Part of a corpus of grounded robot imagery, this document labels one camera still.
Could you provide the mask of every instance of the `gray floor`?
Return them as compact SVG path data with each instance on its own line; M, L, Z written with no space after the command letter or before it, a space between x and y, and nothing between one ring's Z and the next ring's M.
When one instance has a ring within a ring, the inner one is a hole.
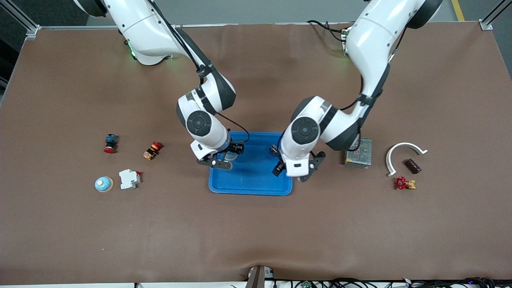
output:
M350 22L366 6L362 0L173 0L156 1L173 24L265 24L305 22ZM451 0L443 0L437 22L456 21ZM109 18L91 17L88 25L113 25Z
M85 25L89 16L72 0L13 0L25 14L41 26ZM0 39L16 51L22 48L26 31L0 8Z
M492 11L501 1L500 0L459 0L460 8L466 20L482 19ZM501 15L493 21L493 34L496 43L500 48L501 56L508 73L512 77L512 6L503 11Z

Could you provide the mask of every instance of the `red valve handle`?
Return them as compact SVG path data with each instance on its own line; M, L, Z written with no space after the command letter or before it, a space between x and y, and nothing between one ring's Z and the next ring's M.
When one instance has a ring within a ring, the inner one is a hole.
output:
M395 187L402 190L402 189L406 188L406 185L407 185L407 180L405 177L400 176L400 177L396 178Z

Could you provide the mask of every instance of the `black joint cap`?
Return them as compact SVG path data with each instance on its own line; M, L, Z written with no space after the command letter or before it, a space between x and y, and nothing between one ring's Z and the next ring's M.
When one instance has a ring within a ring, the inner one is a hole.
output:
M291 126L292 138L300 145L315 141L318 133L318 125L309 117L300 117Z
M211 118L204 111L194 111L187 119L187 129L194 135L203 137L210 133Z

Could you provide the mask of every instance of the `blue tray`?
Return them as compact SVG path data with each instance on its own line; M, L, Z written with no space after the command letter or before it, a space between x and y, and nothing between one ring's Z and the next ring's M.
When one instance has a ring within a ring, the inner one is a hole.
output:
M231 131L234 141L247 139L245 132ZM277 144L280 133L251 132L244 154L232 161L231 170L210 168L208 187L215 193L286 196L292 189L292 178L286 173L272 174L278 158L268 149Z

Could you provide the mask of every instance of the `yellow floor line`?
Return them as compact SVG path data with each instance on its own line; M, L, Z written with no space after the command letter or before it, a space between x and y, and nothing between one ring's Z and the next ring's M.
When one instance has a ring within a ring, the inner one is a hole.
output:
M464 15L462 15L462 10L460 9L459 0L452 0L453 9L455 10L455 15L457 15L458 21L465 21Z

